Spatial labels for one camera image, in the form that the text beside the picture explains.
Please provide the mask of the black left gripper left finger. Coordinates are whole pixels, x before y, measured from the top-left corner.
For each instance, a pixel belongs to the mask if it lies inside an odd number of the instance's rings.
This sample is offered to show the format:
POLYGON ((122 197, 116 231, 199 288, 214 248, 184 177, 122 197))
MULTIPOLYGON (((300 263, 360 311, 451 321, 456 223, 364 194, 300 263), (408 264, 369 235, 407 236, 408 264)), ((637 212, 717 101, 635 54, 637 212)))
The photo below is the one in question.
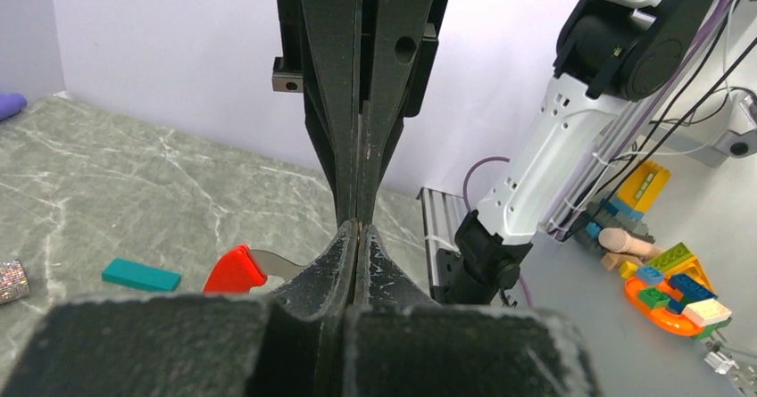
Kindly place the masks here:
POLYGON ((320 318, 332 307, 342 310, 352 300, 358 244, 359 222, 349 219, 323 253, 275 289, 272 297, 298 318, 320 318))

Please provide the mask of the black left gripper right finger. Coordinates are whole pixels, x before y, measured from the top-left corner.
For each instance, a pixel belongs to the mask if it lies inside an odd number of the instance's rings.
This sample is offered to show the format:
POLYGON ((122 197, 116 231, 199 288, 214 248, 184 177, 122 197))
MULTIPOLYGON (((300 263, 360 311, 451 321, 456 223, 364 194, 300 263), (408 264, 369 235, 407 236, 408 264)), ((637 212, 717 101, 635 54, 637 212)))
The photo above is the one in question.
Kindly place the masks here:
POLYGON ((390 258, 374 225, 362 229, 356 260, 355 305, 437 305, 390 258))

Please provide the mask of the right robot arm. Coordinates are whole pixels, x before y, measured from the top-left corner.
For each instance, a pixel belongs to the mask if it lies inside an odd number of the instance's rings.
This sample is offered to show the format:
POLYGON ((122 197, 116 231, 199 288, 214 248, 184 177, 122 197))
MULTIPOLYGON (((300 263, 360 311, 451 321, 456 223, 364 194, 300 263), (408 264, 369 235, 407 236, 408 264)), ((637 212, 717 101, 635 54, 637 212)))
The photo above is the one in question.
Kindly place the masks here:
MULTIPOLYGON (((590 142, 678 75, 714 0, 579 0, 556 44, 537 124, 454 240, 452 304, 511 288, 540 219, 590 142)), ((405 119, 420 112, 448 0, 277 0, 272 85, 304 98, 338 222, 372 222, 405 119)))

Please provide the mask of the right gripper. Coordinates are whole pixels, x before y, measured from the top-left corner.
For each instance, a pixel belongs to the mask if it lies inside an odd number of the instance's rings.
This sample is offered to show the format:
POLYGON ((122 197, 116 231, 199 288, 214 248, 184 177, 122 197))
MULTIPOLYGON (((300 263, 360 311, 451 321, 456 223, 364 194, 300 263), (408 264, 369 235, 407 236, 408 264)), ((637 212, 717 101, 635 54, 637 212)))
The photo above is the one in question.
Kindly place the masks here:
POLYGON ((372 222, 403 122, 420 112, 448 0, 276 0, 274 90, 304 99, 337 224, 372 222))

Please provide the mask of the red handled key holder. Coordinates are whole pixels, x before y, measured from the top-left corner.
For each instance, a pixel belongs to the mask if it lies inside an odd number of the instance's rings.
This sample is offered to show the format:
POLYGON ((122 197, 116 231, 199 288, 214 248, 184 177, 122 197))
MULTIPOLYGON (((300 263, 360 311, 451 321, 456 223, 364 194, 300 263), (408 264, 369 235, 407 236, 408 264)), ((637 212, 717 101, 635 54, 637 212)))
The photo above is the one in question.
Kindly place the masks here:
POLYGON ((270 277, 288 280, 306 267, 306 264, 295 263, 274 252, 241 244, 217 260, 202 293, 246 294, 255 287, 264 286, 270 277))

